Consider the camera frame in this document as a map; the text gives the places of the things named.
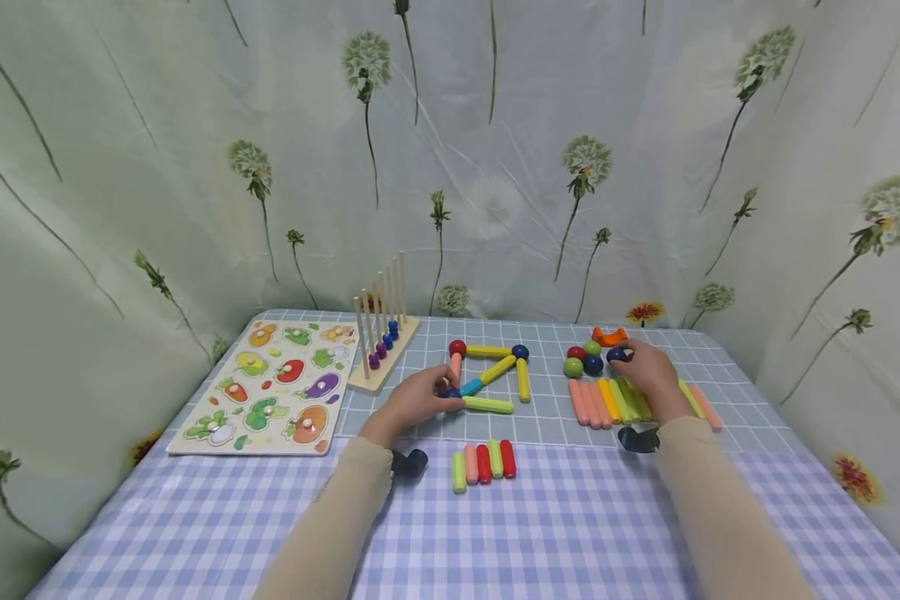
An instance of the hand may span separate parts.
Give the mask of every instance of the hand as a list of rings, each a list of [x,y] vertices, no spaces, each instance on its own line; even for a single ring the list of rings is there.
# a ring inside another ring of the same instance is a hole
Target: hand
[[[610,366],[622,373],[643,394],[661,428],[675,418],[697,416],[683,392],[680,392],[677,370],[663,350],[634,339],[617,343],[616,348],[632,350],[633,354],[626,362],[610,361]]]
[[[369,442],[390,448],[400,432],[418,425],[440,413],[449,413],[463,408],[461,398],[437,397],[448,387],[460,387],[460,379],[450,370],[449,365],[424,368],[400,383],[387,402],[382,405],[363,425],[360,437]]]

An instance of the wooden puzzle board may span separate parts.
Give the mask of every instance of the wooden puzzle board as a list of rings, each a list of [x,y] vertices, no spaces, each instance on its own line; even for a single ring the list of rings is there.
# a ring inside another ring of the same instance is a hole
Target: wooden puzzle board
[[[167,452],[328,453],[357,348],[353,323],[254,322]]]

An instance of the green ball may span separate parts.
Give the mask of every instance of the green ball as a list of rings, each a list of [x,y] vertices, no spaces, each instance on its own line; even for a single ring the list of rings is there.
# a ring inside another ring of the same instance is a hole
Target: green ball
[[[599,343],[590,340],[589,342],[585,342],[583,344],[583,351],[590,356],[600,356],[601,347]]]
[[[578,358],[566,359],[563,362],[563,374],[569,378],[580,378],[583,375],[583,361]]]

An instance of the beige sleeve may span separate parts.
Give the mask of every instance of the beige sleeve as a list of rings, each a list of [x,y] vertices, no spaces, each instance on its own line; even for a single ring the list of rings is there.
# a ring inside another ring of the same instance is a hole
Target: beige sleeve
[[[259,600],[343,600],[373,519],[391,491],[389,450],[350,440],[337,467],[293,524],[257,587]]]
[[[815,598],[780,532],[708,422],[660,427],[657,468],[670,492],[708,600]]]

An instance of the yellow magnetic stick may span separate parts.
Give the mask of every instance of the yellow magnetic stick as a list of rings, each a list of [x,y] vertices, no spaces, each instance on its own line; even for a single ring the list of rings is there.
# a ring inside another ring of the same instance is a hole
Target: yellow magnetic stick
[[[697,399],[693,396],[693,392],[690,391],[690,387],[683,383],[682,379],[678,379],[677,384],[679,384],[680,392],[683,392],[683,396],[687,397],[687,401],[690,403],[692,411],[697,413],[697,417],[707,418],[707,416],[703,415],[703,410],[701,410],[700,404],[697,404]]]
[[[607,410],[610,412],[610,421],[620,423],[620,409],[617,408],[617,404],[613,401],[613,390],[610,389],[610,382],[607,379],[601,379],[597,381],[597,387],[600,387],[603,404],[607,404]]]
[[[530,374],[527,374],[527,361],[516,359],[516,393],[521,403],[530,402]]]
[[[500,413],[502,415],[513,415],[513,403],[504,402],[504,400],[492,400],[489,398],[464,396],[463,404],[470,410]]]
[[[647,399],[643,397],[643,394],[641,394],[631,382],[627,381],[627,385],[633,394],[636,409],[640,412],[640,421],[653,421],[653,412],[650,410],[650,404],[647,404]]]
[[[636,408],[636,400],[633,398],[633,392],[629,387],[629,381],[624,378],[620,378],[617,380],[617,384],[620,386],[620,393],[622,398],[624,398],[625,409],[625,423],[638,423],[640,421],[640,412]]]
[[[452,454],[452,490],[454,493],[467,491],[467,469],[463,466],[463,453]]]
[[[508,347],[467,346],[467,355],[472,358],[506,358],[513,352]]]
[[[500,479],[504,476],[504,455],[500,453],[500,442],[490,440],[487,448],[490,450],[490,474],[494,479]]]
[[[512,354],[508,354],[506,358],[502,358],[500,362],[497,362],[496,365],[488,368],[487,371],[484,371],[480,374],[480,382],[483,385],[489,385],[491,381],[496,378],[499,378],[500,375],[509,371],[514,363],[516,362],[516,356]]]

